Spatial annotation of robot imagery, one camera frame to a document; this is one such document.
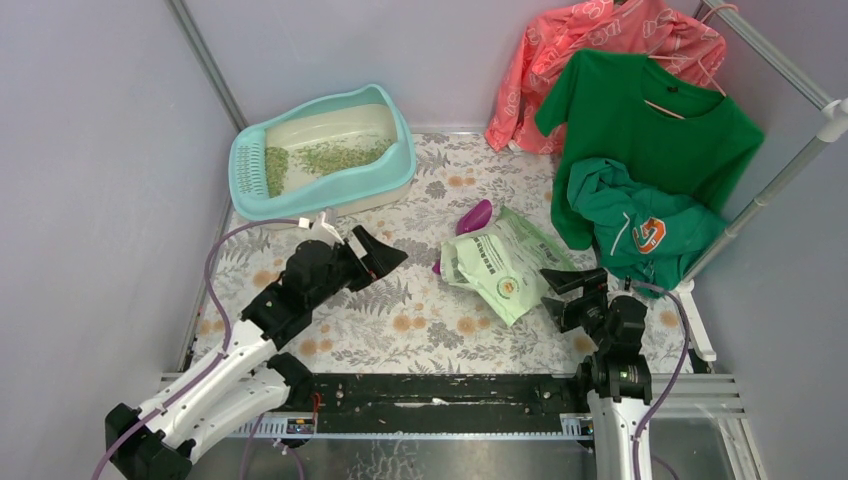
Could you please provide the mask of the green cat litter bag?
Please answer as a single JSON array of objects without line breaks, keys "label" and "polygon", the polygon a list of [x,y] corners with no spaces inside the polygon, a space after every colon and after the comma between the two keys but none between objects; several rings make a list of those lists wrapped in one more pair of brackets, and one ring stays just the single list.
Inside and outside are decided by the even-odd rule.
[{"label": "green cat litter bag", "polygon": [[443,242],[439,264],[447,284],[477,293],[508,326],[549,291],[542,269],[576,269],[559,243],[507,207],[485,227]]}]

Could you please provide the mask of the purple litter scoop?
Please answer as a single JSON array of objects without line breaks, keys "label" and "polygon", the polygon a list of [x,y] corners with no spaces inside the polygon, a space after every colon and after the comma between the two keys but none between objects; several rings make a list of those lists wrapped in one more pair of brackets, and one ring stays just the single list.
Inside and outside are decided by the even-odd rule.
[{"label": "purple litter scoop", "polygon": [[[455,227],[455,236],[458,237],[482,229],[490,222],[492,215],[492,203],[488,199],[481,200],[458,220]],[[453,269],[454,260],[456,259],[456,248],[452,241],[453,239],[443,243],[440,250],[440,257],[432,268],[433,272],[437,275],[443,274],[443,267],[447,267],[448,271]]]}]

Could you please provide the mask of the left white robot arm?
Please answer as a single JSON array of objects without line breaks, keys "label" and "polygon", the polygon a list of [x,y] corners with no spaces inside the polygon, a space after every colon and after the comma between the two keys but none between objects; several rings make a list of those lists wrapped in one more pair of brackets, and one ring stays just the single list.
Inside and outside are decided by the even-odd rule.
[{"label": "left white robot arm", "polygon": [[287,372],[282,349],[313,320],[314,310],[347,289],[358,292],[389,275],[406,252],[363,227],[343,238],[320,213],[296,220],[310,233],[284,269],[226,323],[223,340],[154,397],[105,418],[104,456],[94,478],[112,464],[127,479],[184,479],[214,445],[248,421],[309,401],[307,380]]}]

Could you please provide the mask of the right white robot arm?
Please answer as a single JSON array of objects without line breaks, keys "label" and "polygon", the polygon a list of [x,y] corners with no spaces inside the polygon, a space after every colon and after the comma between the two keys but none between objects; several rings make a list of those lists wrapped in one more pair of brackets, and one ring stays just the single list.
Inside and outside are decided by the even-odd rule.
[{"label": "right white robot arm", "polygon": [[610,297],[608,273],[542,269],[556,294],[542,304],[558,329],[582,329],[596,346],[578,367],[575,402],[593,421],[599,479],[650,479],[650,453],[640,449],[652,377],[641,354],[647,306],[630,295]]}]

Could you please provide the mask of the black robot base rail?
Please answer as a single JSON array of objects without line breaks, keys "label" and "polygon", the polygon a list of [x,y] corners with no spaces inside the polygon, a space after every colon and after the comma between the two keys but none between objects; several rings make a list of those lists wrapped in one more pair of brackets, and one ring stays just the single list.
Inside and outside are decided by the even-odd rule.
[{"label": "black robot base rail", "polygon": [[280,409],[320,434],[365,435],[558,434],[590,415],[576,375],[544,374],[312,374]]}]

